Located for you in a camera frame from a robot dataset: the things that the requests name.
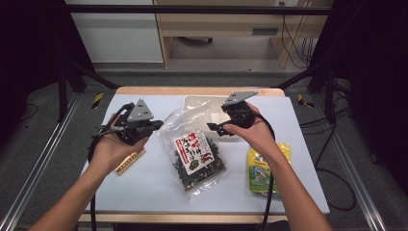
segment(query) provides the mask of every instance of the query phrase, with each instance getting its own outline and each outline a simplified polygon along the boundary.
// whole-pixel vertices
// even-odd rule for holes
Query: plastic bag
[[[178,109],[168,116],[158,131],[162,146],[170,157],[176,180],[185,192],[200,194],[216,185],[216,176],[225,171],[218,153],[217,134],[210,131],[211,108]]]
[[[291,146],[288,143],[278,143],[279,148],[285,155],[289,164],[291,163]],[[256,194],[268,195],[270,168],[264,158],[251,148],[248,151],[248,176],[249,176],[249,190]],[[279,189],[275,182],[273,182],[274,193],[279,193]]]

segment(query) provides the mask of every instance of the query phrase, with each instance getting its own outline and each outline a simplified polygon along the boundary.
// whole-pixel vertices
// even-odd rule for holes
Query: person's left hand
[[[115,133],[105,135],[96,145],[90,167],[96,167],[105,175],[113,171],[122,161],[134,152],[141,152],[148,137],[141,139],[134,145],[122,142]]]

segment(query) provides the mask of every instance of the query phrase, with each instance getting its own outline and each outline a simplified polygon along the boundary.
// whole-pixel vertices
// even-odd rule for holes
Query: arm
[[[30,230],[72,230],[105,177],[126,156],[135,151],[140,152],[147,140],[144,138],[130,146],[120,141],[115,134],[106,135],[96,145],[92,161],[78,181]]]
[[[249,106],[259,113],[257,108]],[[291,230],[332,230],[261,119],[257,117],[252,127],[248,129],[233,124],[225,124],[223,128],[245,139],[268,162],[279,187]]]

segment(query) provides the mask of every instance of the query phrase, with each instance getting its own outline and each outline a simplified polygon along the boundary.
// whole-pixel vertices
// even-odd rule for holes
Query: bag of dried seaweed
[[[210,131],[211,107],[203,104],[171,113],[158,131],[162,146],[174,166],[176,181],[190,195],[216,185],[226,170],[218,151],[217,134]]]

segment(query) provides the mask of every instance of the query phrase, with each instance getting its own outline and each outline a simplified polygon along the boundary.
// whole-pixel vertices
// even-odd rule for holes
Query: hand
[[[96,145],[90,167],[96,167],[103,174],[108,175],[130,154],[141,152],[148,137],[141,139],[134,145],[121,141],[115,133],[105,135]]]
[[[252,111],[259,113],[259,109],[247,103]],[[267,151],[276,150],[279,148],[269,131],[268,126],[258,117],[255,118],[254,124],[247,129],[234,124],[225,124],[223,128],[235,135],[242,137],[249,145],[261,155],[265,155]]]

